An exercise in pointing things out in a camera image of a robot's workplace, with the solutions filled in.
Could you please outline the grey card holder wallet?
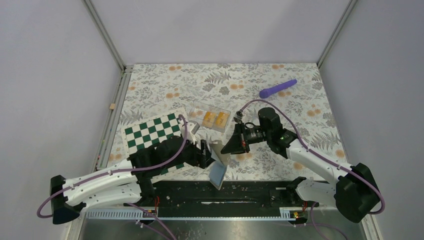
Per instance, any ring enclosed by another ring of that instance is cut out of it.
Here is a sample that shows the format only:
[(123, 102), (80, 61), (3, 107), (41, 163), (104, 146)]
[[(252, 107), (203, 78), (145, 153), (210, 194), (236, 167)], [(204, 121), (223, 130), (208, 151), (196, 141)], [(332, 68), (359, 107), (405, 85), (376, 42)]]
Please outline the grey card holder wallet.
[(221, 140), (213, 140), (208, 142), (208, 149), (211, 153), (211, 158), (214, 160), (208, 175), (209, 182), (217, 190), (220, 190), (222, 187), (230, 159), (229, 153), (221, 153), (223, 147), (224, 145)]

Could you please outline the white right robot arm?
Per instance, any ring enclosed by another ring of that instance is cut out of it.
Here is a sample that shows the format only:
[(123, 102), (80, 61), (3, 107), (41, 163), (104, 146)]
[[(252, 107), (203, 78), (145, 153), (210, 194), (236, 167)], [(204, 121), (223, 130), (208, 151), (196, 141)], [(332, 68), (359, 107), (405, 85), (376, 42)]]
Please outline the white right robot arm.
[(233, 134), (221, 153), (249, 153), (252, 144), (265, 142), (273, 153), (304, 165), (325, 180), (296, 178), (286, 193), (291, 205), (318, 202), (337, 208), (346, 219), (359, 223), (381, 201), (374, 176), (366, 165), (337, 163), (307, 147), (296, 133), (283, 127), (280, 116), (271, 107), (260, 109), (258, 119), (259, 125), (243, 123), (242, 113), (238, 111)]

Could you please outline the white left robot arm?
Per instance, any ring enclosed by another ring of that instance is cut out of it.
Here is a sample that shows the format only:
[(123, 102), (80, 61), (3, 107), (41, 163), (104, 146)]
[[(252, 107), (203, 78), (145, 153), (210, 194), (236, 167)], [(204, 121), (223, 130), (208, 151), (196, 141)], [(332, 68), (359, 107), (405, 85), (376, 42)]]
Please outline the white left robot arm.
[(206, 140), (197, 146), (189, 139), (172, 136), (98, 172), (73, 179), (54, 176), (50, 180), (52, 222), (71, 222), (94, 207), (126, 203), (149, 206), (159, 200), (154, 183), (188, 167), (206, 169), (217, 160)]

